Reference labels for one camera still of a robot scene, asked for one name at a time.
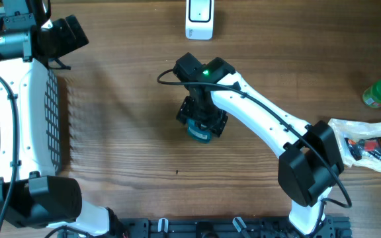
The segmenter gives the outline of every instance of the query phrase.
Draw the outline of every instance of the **white plastic bag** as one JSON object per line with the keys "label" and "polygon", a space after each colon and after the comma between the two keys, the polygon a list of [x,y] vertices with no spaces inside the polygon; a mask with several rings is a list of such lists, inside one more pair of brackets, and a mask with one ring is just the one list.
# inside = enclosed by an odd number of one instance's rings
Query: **white plastic bag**
{"label": "white plastic bag", "polygon": [[381,123],[369,124],[365,122],[352,122],[346,120],[331,119],[329,125],[335,132],[337,144],[341,152],[343,163],[351,167],[352,165],[368,167],[381,172],[381,160],[363,153],[360,160],[355,160],[348,148],[345,138],[353,141],[381,137]]}

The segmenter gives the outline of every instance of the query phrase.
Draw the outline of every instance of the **red and black package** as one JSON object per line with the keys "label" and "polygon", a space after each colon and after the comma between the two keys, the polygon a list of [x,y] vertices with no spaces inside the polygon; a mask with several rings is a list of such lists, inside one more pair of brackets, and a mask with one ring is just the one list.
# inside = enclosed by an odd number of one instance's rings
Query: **red and black package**
{"label": "red and black package", "polygon": [[355,142],[349,138],[345,138],[349,152],[356,161],[362,159],[363,155],[374,157],[381,161],[381,137],[360,139]]}

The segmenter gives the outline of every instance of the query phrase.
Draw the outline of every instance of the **wood grain surface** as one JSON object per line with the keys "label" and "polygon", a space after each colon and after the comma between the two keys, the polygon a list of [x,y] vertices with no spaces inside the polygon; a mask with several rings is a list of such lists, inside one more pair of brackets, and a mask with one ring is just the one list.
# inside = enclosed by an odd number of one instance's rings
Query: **wood grain surface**
{"label": "wood grain surface", "polygon": [[[54,4],[53,19],[70,14],[90,44],[62,58],[72,71],[58,72],[61,176],[77,179],[84,198],[121,218],[290,211],[277,158],[242,123],[231,116],[221,138],[201,144],[175,120],[187,91],[155,80],[187,52],[205,63],[224,58],[261,94],[311,123],[381,122],[381,109],[360,99],[381,78],[381,1],[218,1],[210,41],[186,39],[182,1]],[[354,237],[381,237],[381,173],[352,167],[340,178],[353,208],[330,204],[326,212],[349,216]],[[337,188],[330,197],[343,200]],[[5,223],[2,237],[47,232]]]}

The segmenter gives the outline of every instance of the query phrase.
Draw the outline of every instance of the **plastic bag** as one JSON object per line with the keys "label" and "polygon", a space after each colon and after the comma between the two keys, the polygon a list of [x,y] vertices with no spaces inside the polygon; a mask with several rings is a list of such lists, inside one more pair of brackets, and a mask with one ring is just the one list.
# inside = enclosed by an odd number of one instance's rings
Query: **plastic bag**
{"label": "plastic bag", "polygon": [[331,119],[343,163],[381,172],[381,123]]}

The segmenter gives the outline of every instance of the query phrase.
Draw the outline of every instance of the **wooden table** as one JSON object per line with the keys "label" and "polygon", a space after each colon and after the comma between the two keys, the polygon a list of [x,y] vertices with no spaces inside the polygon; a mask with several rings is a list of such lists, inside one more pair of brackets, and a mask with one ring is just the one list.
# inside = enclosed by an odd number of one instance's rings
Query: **wooden table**
{"label": "wooden table", "polygon": [[[381,109],[360,99],[381,78],[381,1],[217,1],[210,41],[185,38],[183,1],[54,4],[53,19],[70,14],[91,43],[62,58],[72,71],[58,72],[61,176],[77,179],[84,198],[121,218],[290,211],[277,158],[242,123],[230,117],[222,137],[206,145],[175,120],[188,92],[155,79],[186,52],[201,62],[224,58],[261,94],[311,123],[381,122]],[[354,206],[330,204],[326,212],[349,216],[354,237],[381,237],[381,173],[352,167],[340,178]],[[343,200],[338,189],[330,197]],[[5,223],[2,237],[47,232]]]}

